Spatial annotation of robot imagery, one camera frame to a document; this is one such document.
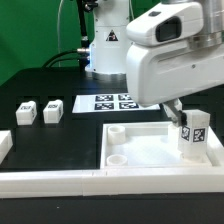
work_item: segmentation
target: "white tray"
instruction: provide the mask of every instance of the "white tray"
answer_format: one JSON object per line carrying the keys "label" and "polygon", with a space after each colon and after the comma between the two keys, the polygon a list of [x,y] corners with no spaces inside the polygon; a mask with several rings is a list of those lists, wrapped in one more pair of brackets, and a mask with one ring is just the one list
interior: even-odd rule
{"label": "white tray", "polygon": [[[101,169],[137,167],[192,167],[215,166],[223,163],[224,150],[211,128],[208,134],[207,153],[201,160],[183,159],[177,149],[178,131],[168,136],[170,122],[104,124],[101,150]],[[111,144],[108,137],[110,127],[125,127],[126,139],[123,144]],[[107,159],[116,155],[125,157],[125,165],[107,164]]]}

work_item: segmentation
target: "cable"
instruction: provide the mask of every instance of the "cable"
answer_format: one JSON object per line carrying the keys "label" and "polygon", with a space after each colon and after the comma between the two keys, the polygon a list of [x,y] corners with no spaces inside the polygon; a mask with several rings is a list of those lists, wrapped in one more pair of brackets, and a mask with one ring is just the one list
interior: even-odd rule
{"label": "cable", "polygon": [[132,17],[132,20],[134,20],[134,19],[135,19],[135,17],[134,17],[134,13],[133,13],[133,5],[132,5],[132,0],[129,0],[129,4],[130,4],[131,17]]}
{"label": "cable", "polygon": [[61,53],[61,12],[65,0],[61,0],[58,9],[57,35],[58,35],[58,53]]}
{"label": "cable", "polygon": [[59,58],[59,59],[57,59],[57,60],[55,60],[55,61],[53,61],[50,65],[49,65],[49,67],[52,67],[54,64],[56,64],[57,62],[61,62],[61,61],[72,61],[72,60],[79,60],[79,58],[78,57],[76,57],[76,58]]}
{"label": "cable", "polygon": [[82,8],[82,0],[76,0],[78,14],[79,14],[79,23],[80,23],[80,31],[81,31],[81,45],[82,47],[89,47],[89,39],[86,31],[86,22],[85,16]]}
{"label": "cable", "polygon": [[54,59],[60,58],[61,56],[67,55],[67,54],[74,54],[77,53],[77,50],[70,50],[70,51],[63,51],[59,54],[56,54],[55,56],[51,57],[49,60],[47,60],[44,65],[42,66],[42,68],[46,68],[48,66],[48,64],[50,64],[52,61],[54,61]]}

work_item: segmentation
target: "black cable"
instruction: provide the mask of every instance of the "black cable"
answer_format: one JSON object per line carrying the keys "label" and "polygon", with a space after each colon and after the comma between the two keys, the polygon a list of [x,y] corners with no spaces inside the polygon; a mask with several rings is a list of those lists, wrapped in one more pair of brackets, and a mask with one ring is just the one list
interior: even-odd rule
{"label": "black cable", "polygon": [[46,68],[48,66],[48,64],[50,64],[56,58],[60,58],[61,56],[64,56],[64,55],[67,55],[67,54],[73,54],[73,53],[77,53],[77,50],[63,51],[63,52],[61,52],[59,54],[56,54],[55,56],[53,56],[52,58],[50,58],[49,60],[47,60],[44,63],[44,65],[42,66],[42,68]]}
{"label": "black cable", "polygon": [[54,64],[56,64],[57,62],[61,62],[61,61],[72,61],[72,60],[79,60],[79,58],[78,57],[76,57],[76,58],[59,58],[59,59],[57,59],[57,60],[55,60],[55,61],[53,61],[50,65],[49,65],[49,67],[52,67]]}
{"label": "black cable", "polygon": [[88,40],[87,31],[86,31],[85,16],[84,16],[83,8],[82,8],[82,0],[76,0],[76,3],[77,3],[77,7],[78,7],[80,31],[81,31],[81,36],[82,36],[81,46],[89,47],[89,40]]}

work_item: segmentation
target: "small white cube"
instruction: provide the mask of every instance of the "small white cube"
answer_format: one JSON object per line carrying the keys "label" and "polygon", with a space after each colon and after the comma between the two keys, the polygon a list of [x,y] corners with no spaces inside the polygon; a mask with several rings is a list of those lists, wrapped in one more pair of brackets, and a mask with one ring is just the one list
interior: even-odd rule
{"label": "small white cube", "polygon": [[29,101],[22,103],[16,111],[16,119],[18,125],[31,125],[37,116],[36,103]]}
{"label": "small white cube", "polygon": [[0,164],[11,149],[12,135],[10,131],[0,131]]}
{"label": "small white cube", "polygon": [[186,110],[187,125],[179,129],[178,148],[184,157],[206,154],[210,114],[200,110]]}
{"label": "small white cube", "polygon": [[57,124],[63,113],[63,102],[61,100],[49,101],[44,109],[44,122],[46,124]]}

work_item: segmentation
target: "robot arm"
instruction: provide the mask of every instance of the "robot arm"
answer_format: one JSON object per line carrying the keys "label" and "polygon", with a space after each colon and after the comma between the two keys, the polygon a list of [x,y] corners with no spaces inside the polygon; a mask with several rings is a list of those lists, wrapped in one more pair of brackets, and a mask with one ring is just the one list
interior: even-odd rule
{"label": "robot arm", "polygon": [[127,27],[134,42],[126,61],[128,91],[143,106],[170,108],[179,97],[224,83],[222,2],[165,3]]}

